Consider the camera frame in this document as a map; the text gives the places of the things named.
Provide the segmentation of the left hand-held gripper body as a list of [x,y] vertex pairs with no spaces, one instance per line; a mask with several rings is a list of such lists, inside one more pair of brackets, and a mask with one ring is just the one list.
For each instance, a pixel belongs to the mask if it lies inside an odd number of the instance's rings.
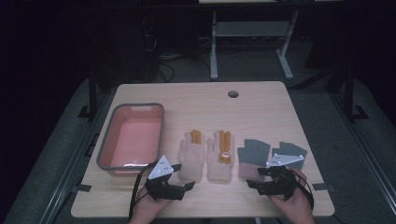
[[145,187],[148,194],[155,200],[178,200],[181,201],[186,190],[184,187],[168,183],[174,172],[171,171],[169,160],[162,156],[148,175]]

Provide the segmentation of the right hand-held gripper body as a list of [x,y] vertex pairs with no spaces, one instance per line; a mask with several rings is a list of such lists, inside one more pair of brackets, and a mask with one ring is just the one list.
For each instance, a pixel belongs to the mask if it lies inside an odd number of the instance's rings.
[[270,169],[270,178],[267,182],[262,182],[263,195],[283,195],[288,199],[296,188],[294,173],[287,168],[287,165],[297,161],[303,161],[303,156],[277,155],[275,154],[267,163],[265,168]]

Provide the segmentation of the beige glove with orange fingers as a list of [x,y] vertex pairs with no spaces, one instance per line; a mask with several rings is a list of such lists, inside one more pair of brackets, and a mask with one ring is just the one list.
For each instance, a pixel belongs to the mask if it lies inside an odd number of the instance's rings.
[[205,137],[198,130],[185,133],[180,142],[178,160],[181,164],[179,178],[182,180],[200,181],[205,164]]

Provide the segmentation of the grey fingerless glove pink cuff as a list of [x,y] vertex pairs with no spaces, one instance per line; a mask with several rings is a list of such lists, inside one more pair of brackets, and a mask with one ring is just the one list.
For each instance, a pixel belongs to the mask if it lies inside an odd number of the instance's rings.
[[270,145],[256,139],[246,139],[245,146],[237,149],[239,177],[263,181],[258,169],[264,168],[269,156]]
[[[291,155],[291,156],[303,156],[304,158],[307,155],[307,151],[301,147],[298,147],[292,143],[280,142],[279,147],[275,147],[272,149],[272,155]],[[295,168],[297,170],[302,170],[304,166],[304,161],[297,161],[290,164],[290,167]]]

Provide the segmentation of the beige glove with animal patch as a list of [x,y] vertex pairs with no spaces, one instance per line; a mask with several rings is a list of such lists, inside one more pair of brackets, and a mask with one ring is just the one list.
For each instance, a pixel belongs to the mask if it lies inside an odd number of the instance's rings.
[[217,131],[206,141],[207,179],[229,183],[234,162],[234,140],[230,132]]

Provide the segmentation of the pink basin with grey rim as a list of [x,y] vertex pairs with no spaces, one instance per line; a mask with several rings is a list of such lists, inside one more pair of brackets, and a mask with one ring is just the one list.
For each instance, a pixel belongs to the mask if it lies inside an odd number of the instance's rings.
[[158,103],[117,105],[96,159],[113,176],[139,173],[159,159],[164,107]]

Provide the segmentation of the person's right hand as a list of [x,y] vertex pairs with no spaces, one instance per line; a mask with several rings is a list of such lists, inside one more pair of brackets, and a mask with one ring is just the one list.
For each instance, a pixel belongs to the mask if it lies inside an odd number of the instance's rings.
[[308,197],[304,194],[306,176],[299,170],[290,167],[299,179],[300,188],[296,188],[293,195],[286,201],[278,199],[276,196],[269,196],[273,203],[287,218],[291,224],[315,224],[313,212]]

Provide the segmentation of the person's left hand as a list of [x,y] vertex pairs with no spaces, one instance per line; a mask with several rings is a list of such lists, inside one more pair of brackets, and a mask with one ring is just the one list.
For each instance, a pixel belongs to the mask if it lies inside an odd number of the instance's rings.
[[155,201],[148,195],[145,187],[138,191],[139,201],[134,205],[133,214],[128,224],[149,224],[168,206],[172,200],[161,199]]

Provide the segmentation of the black stand post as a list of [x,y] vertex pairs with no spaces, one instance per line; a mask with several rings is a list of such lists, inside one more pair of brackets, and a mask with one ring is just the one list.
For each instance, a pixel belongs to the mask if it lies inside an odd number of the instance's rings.
[[344,112],[350,122],[357,119],[368,119],[367,114],[360,105],[353,103],[354,99],[354,74],[350,65],[346,67]]

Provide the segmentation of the white metal desk frame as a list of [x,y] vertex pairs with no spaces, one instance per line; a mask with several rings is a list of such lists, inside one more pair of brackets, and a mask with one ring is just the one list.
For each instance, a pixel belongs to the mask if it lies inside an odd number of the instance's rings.
[[276,50],[276,57],[281,65],[286,79],[294,79],[286,53],[299,15],[294,10],[288,21],[218,21],[217,12],[212,14],[211,50],[210,50],[210,79],[219,78],[217,60],[218,37],[283,37],[284,42]]

